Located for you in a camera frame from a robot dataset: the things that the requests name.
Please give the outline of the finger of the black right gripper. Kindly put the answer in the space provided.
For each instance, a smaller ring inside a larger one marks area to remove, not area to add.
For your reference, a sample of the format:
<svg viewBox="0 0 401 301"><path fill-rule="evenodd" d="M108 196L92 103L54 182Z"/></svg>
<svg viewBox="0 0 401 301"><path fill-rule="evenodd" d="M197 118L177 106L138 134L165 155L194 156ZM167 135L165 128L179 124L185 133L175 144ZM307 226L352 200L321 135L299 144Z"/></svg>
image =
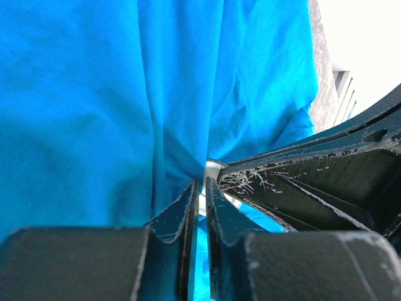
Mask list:
<svg viewBox="0 0 401 301"><path fill-rule="evenodd" d="M266 156L228 167L218 183L290 231L400 230L400 157L385 150Z"/></svg>
<svg viewBox="0 0 401 301"><path fill-rule="evenodd" d="M223 176L239 170L253 168L261 165L262 161L265 161L266 159L270 160L276 155L285 154L298 149L303 150L307 147L346 137L383 120L385 117L398 110L400 110L400 86L395 87L377 103L344 123L279 149L274 149L263 154L245 158L241 161L233 162L232 164L229 164L228 167L221 169L219 174Z"/></svg>

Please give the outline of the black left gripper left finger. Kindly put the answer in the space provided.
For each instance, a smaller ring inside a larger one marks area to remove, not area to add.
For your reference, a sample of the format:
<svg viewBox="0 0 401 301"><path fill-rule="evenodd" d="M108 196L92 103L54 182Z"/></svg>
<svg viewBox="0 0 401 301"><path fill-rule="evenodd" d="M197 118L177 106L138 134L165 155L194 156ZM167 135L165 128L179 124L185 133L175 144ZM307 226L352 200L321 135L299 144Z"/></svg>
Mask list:
<svg viewBox="0 0 401 301"><path fill-rule="evenodd" d="M199 183L141 227L29 227L1 245L2 300L192 300Z"/></svg>

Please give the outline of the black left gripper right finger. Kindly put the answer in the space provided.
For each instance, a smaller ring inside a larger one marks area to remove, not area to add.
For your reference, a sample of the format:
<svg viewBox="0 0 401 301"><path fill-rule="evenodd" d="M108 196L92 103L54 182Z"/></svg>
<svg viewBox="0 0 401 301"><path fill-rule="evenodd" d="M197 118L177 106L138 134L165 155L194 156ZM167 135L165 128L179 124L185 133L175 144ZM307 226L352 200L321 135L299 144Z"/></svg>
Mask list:
<svg viewBox="0 0 401 301"><path fill-rule="evenodd" d="M214 300L399 300L400 260L377 233L270 233L206 179Z"/></svg>

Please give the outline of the round silver badge brooch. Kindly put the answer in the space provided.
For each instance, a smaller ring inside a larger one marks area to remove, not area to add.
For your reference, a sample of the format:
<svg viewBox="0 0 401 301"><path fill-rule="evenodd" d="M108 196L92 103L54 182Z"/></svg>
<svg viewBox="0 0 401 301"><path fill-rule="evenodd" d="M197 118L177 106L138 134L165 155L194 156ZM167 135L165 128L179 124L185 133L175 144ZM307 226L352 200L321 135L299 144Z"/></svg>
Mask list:
<svg viewBox="0 0 401 301"><path fill-rule="evenodd" d="M208 177L217 180L220 170L227 168L228 165L214 159L208 159L204 171L202 191L199 194L199 214L206 217L206 179Z"/></svg>

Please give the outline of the blue t-shirt garment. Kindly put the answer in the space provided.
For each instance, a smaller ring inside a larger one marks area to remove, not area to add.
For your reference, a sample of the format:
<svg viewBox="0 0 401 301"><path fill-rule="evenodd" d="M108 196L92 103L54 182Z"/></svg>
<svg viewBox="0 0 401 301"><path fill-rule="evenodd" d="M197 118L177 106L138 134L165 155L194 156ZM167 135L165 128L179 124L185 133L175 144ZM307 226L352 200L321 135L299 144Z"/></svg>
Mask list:
<svg viewBox="0 0 401 301"><path fill-rule="evenodd" d="M307 1L2 1L1 245L144 226L200 194L208 159L310 136L317 89ZM198 215L192 300L210 299Z"/></svg>

